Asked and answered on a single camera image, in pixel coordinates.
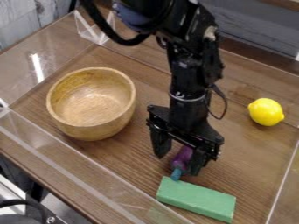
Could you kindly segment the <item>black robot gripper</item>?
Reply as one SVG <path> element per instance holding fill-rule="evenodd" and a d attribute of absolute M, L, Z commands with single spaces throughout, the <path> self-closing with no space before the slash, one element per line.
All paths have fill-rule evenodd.
<path fill-rule="evenodd" d="M 172 140 L 192 148 L 188 163 L 192 176 L 198 176 L 207 163 L 218 159 L 224 144 L 224 137 L 208 123 L 210 105 L 211 92 L 196 98 L 171 96 L 170 107 L 147 107 L 154 154 L 163 158 L 172 148 Z"/>

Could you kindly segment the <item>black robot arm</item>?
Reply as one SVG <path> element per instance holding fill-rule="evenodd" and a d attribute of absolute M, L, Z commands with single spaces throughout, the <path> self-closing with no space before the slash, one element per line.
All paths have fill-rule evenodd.
<path fill-rule="evenodd" d="M 135 46 L 156 36 L 167 51 L 172 80 L 170 105 L 147 107 L 154 154 L 163 158 L 172 142 L 183 144 L 172 161 L 172 179 L 198 175 L 202 167 L 220 155 L 224 137 L 211 127 L 211 94 L 224 64 L 219 51 L 219 26 L 199 0 L 112 0 L 111 8 L 135 32 L 123 38 L 100 13 L 96 0 L 80 0 L 99 29 L 122 46 Z"/>

